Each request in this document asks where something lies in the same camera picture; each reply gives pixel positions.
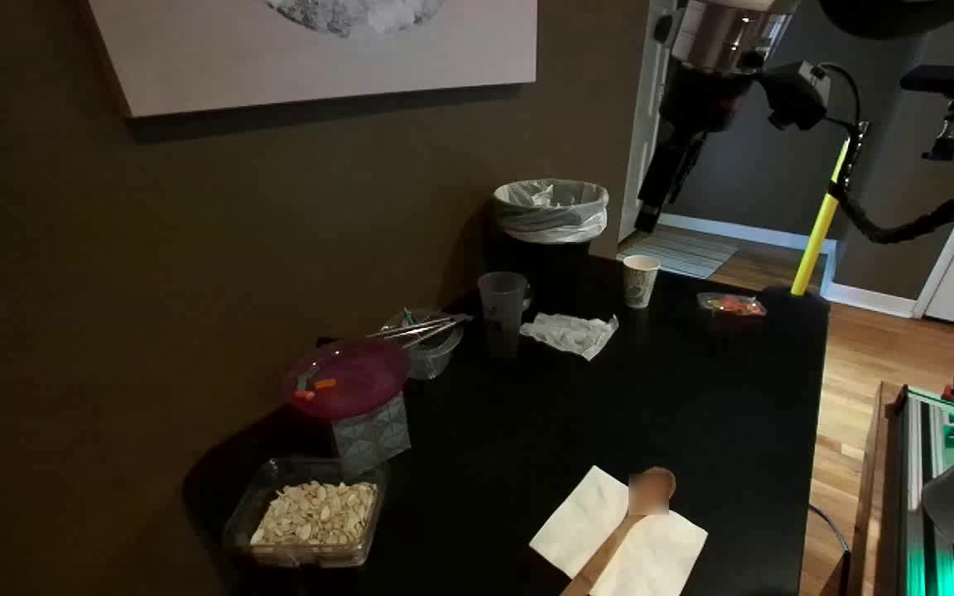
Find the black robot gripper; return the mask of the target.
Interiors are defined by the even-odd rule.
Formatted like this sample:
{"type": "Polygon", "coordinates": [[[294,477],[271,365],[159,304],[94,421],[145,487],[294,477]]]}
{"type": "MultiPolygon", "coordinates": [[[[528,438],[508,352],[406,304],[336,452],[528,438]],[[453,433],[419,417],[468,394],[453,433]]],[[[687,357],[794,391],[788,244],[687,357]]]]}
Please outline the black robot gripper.
{"type": "Polygon", "coordinates": [[[676,65],[660,103],[660,136],[641,186],[635,227],[653,232],[662,210],[676,202],[703,141],[723,133],[740,100],[752,88],[749,76],[703,74],[676,65]]]}

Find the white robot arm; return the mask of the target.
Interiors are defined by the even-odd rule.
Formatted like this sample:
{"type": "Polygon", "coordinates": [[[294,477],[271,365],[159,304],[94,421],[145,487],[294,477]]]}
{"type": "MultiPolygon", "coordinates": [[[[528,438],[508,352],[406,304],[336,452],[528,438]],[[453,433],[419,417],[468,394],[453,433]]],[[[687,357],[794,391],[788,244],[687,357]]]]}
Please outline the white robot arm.
{"type": "Polygon", "coordinates": [[[788,30],[794,0],[678,0],[665,35],[668,74],[635,227],[653,232],[788,30]]]}

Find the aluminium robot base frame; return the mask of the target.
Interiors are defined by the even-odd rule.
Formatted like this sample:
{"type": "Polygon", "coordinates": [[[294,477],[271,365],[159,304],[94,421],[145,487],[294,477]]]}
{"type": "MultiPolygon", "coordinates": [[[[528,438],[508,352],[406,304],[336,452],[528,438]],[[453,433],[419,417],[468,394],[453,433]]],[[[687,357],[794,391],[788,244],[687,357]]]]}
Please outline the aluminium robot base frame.
{"type": "Polygon", "coordinates": [[[900,387],[886,421],[887,594],[954,596],[954,401],[900,387]]]}

